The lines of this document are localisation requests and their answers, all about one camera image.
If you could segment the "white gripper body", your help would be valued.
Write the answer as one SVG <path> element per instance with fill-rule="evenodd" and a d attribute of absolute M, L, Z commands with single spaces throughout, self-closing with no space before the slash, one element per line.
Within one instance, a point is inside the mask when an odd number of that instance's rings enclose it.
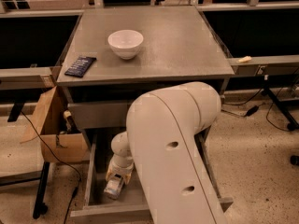
<path fill-rule="evenodd" d="M 134 168 L 134 161 L 131 156 L 122 157 L 114 154 L 108 166 L 108 172 L 117 175 L 129 175 Z"/>

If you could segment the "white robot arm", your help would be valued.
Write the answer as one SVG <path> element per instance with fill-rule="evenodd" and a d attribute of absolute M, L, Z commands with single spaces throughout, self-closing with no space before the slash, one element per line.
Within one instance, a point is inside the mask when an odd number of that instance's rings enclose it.
<path fill-rule="evenodd" d="M 112 140 L 106 179 L 136 170 L 154 224 L 227 224 L 195 143 L 220 112 L 220 96 L 203 82 L 139 96 Z"/>

